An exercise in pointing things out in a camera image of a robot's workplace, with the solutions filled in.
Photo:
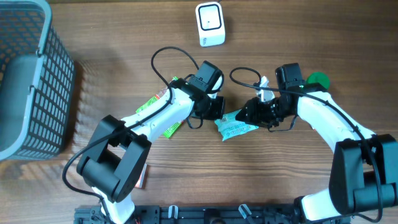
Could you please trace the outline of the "green lid jar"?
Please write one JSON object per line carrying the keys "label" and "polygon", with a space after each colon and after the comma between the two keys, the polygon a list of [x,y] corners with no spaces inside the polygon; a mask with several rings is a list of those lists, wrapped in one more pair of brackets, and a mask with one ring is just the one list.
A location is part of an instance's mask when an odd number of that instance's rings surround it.
{"label": "green lid jar", "polygon": [[323,72],[314,72],[312,73],[306,80],[307,84],[312,83],[319,83],[323,86],[326,90],[330,87],[330,79],[329,77]]}

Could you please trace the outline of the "teal packet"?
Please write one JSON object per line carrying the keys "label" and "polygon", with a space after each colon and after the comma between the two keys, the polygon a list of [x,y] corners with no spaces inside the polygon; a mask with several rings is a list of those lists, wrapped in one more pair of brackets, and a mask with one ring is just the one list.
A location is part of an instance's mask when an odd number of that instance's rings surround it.
{"label": "teal packet", "polygon": [[235,117],[239,112],[240,110],[226,113],[222,116],[221,119],[217,119],[215,121],[215,124],[218,127],[218,131],[222,135],[222,141],[233,138],[235,136],[246,134],[259,128],[255,125],[246,124],[242,121],[237,121]]}

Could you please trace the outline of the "pink tissue pack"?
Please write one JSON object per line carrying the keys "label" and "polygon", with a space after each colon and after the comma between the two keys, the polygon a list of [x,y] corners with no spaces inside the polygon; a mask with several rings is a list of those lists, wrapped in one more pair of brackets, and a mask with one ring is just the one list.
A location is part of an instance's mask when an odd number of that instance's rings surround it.
{"label": "pink tissue pack", "polygon": [[137,189],[143,189],[144,188],[144,182],[145,182],[145,179],[146,179],[146,169],[147,169],[147,164],[144,164],[144,167],[143,167],[142,172],[141,172],[141,174],[139,176],[139,179],[138,179],[138,181],[136,182],[136,184],[134,186],[135,188],[137,188]]}

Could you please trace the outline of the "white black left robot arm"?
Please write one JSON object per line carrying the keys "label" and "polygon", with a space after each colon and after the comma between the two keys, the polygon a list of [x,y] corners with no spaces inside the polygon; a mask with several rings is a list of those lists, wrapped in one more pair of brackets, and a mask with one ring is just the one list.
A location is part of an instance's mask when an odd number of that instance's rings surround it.
{"label": "white black left robot arm", "polygon": [[76,171],[99,197],[106,222],[126,223],[134,213],[131,191],[159,136],[190,116],[202,121],[222,117],[224,98],[217,92],[223,79],[218,67],[204,61],[188,80],[169,82],[165,94],[146,109],[123,119],[108,115],[99,122]]}

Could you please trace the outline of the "green snack packet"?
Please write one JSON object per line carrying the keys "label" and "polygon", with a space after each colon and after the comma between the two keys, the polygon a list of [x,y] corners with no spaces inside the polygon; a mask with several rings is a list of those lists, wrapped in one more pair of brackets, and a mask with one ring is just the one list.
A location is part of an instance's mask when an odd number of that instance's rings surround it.
{"label": "green snack packet", "polygon": [[[150,105],[154,104],[156,101],[160,100],[166,93],[168,92],[167,87],[161,89],[158,94],[154,95],[150,98],[146,103],[140,106],[136,113],[140,113],[141,111],[148,108]],[[178,128],[184,123],[184,121],[176,122],[175,124],[171,125],[166,131],[163,132],[163,136],[167,139],[170,139],[172,135],[178,130]]]}

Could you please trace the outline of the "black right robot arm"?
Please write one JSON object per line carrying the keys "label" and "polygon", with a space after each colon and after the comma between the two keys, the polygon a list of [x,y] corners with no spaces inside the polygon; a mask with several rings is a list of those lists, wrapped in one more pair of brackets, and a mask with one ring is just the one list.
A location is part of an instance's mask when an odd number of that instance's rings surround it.
{"label": "black right robot arm", "polygon": [[328,187],[296,198],[289,222],[348,223],[352,216],[379,222],[384,208],[397,206],[397,140],[360,125],[322,84],[306,82],[299,64],[282,65],[275,76],[277,88],[263,76],[251,85],[257,95],[236,120],[276,132],[285,118],[301,118],[333,153]]}

